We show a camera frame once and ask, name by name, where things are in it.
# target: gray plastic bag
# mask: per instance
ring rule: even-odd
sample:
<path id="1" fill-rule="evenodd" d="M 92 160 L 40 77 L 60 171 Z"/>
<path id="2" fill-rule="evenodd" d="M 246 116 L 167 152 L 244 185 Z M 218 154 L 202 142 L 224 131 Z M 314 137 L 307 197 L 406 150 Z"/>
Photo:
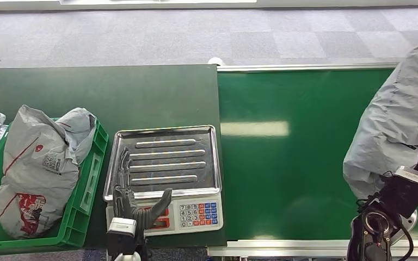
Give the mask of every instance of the gray plastic bag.
<path id="1" fill-rule="evenodd" d="M 418 46 L 398 64 L 364 111 L 343 161 L 358 198 L 379 191 L 381 175 L 418 169 Z"/>

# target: black cable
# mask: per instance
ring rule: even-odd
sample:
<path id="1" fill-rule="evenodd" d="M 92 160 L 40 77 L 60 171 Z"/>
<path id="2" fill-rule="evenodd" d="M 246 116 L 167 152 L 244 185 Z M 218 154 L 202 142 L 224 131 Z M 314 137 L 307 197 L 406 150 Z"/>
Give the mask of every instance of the black cable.
<path id="1" fill-rule="evenodd" d="M 406 237 L 408 238 L 408 241 L 409 241 L 408 252 L 400 260 L 398 260 L 398 261 L 405 261 L 411 256 L 411 254 L 414 251 L 413 238 L 411 237 L 408 230 L 404 227 L 404 225 L 401 222 L 399 222 L 398 220 L 396 222 L 398 223 L 397 225 L 400 227 L 400 229 L 403 231 L 403 233 L 406 235 Z"/>

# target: red printed logo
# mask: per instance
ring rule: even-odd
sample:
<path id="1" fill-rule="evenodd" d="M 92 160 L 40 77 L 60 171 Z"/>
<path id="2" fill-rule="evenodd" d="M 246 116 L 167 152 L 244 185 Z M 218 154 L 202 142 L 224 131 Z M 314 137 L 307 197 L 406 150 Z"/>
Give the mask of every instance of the red printed logo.
<path id="1" fill-rule="evenodd" d="M 39 222 L 42 221 L 44 223 L 44 217 L 41 216 L 41 212 L 46 204 L 46 198 L 42 195 L 16 194 L 20 207 L 20 219 L 23 221 L 23 226 L 20 230 L 27 235 L 33 235 L 38 230 Z"/>
<path id="2" fill-rule="evenodd" d="M 34 151 L 35 152 L 40 152 L 43 148 L 44 148 L 44 146 L 39 144 L 39 145 L 36 146 L 36 149 Z"/>

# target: stainless steel tray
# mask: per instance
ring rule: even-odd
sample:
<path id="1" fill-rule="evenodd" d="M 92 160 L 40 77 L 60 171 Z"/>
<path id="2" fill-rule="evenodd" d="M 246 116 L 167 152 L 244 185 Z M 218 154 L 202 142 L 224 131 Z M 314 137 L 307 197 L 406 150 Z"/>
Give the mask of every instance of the stainless steel tray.
<path id="1" fill-rule="evenodd" d="M 136 199 L 216 194 L 221 190 L 216 130 L 213 126 L 122 130 L 115 134 L 105 201 L 113 200 L 121 152 L 127 147 L 130 184 Z"/>

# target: barcode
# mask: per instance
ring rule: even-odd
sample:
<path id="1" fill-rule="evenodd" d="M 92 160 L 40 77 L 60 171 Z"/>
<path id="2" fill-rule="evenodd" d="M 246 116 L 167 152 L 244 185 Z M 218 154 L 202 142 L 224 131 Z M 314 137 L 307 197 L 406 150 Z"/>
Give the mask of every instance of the barcode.
<path id="1" fill-rule="evenodd" d="M 42 165 L 44 167 L 58 172 L 58 170 L 60 169 L 60 159 L 50 157 L 49 155 L 45 155 L 44 159 L 42 160 Z"/>

